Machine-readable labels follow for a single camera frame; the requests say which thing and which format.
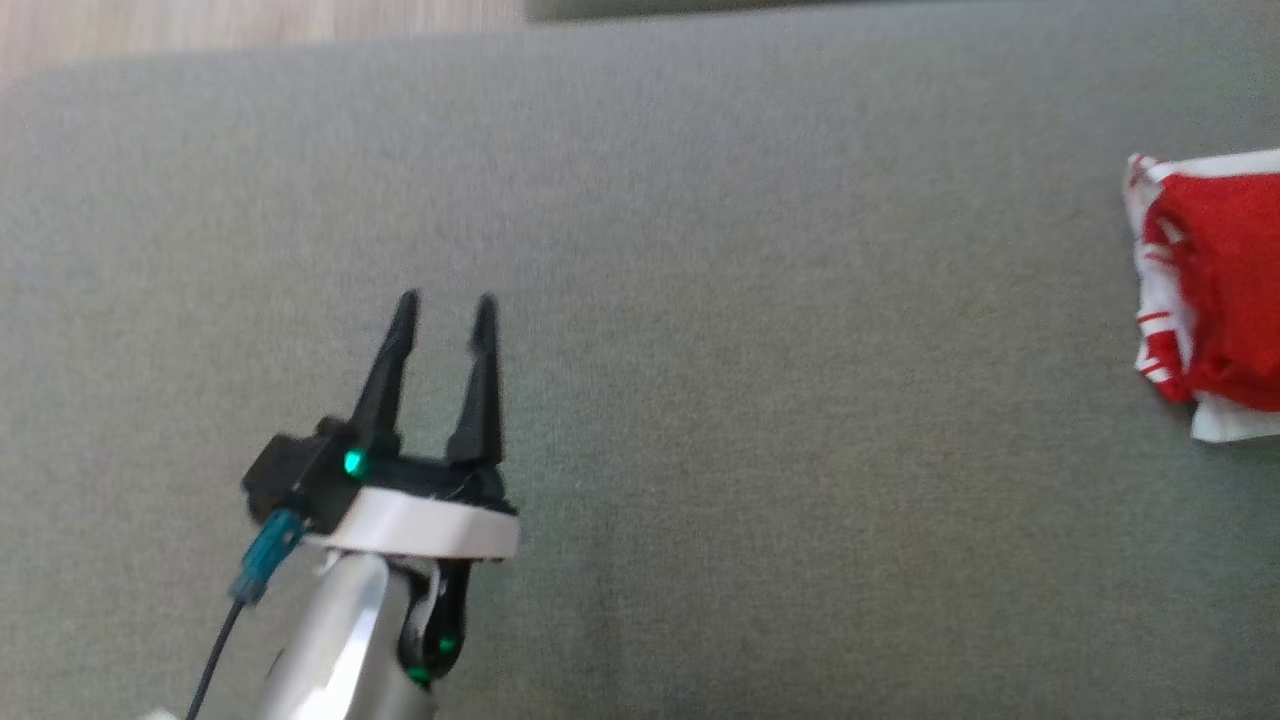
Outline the grey sofa seat cushion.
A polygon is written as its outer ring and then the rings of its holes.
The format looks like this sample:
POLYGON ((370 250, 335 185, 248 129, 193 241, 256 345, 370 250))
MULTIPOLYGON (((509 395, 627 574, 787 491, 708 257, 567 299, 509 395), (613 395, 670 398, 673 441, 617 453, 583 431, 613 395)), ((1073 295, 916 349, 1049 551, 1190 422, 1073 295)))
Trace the grey sofa seat cushion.
POLYGON ((621 19, 645 15, 754 12, 860 0, 524 0, 531 23, 621 19))

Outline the red Bulls 23 jersey shirt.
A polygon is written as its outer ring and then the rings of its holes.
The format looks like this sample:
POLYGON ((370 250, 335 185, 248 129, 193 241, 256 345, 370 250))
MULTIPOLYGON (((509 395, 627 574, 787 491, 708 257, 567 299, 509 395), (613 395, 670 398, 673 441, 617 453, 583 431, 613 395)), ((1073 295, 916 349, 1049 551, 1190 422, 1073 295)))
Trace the red Bulls 23 jersey shirt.
POLYGON ((1280 149, 1132 155, 1135 370, 1213 445, 1280 436, 1280 149))

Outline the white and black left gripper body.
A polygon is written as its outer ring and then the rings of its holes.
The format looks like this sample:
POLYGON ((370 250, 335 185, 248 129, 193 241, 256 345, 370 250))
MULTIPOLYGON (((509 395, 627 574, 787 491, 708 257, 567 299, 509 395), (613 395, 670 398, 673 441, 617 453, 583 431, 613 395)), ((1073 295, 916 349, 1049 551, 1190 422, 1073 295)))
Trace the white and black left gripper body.
POLYGON ((518 547, 518 515, 494 465, 451 465, 397 445, 310 445, 298 501, 312 542, 326 550, 485 562, 518 547))

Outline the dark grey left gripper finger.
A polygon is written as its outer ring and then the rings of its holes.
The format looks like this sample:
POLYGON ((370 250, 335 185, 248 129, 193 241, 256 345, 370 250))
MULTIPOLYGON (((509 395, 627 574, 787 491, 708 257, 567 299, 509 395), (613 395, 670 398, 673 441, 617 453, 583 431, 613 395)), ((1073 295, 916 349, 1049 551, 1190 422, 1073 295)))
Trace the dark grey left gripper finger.
POLYGON ((497 297, 484 293, 468 340, 471 369, 460 419, 445 445, 445 460, 456 468, 495 466, 503 459, 498 328, 497 297))
POLYGON ((355 443, 349 450, 353 462, 394 457, 401 451, 398 416, 402 384, 404 364, 413 350, 419 305, 420 293, 416 290, 404 291, 397 301, 390 324, 349 419, 355 433, 355 443))

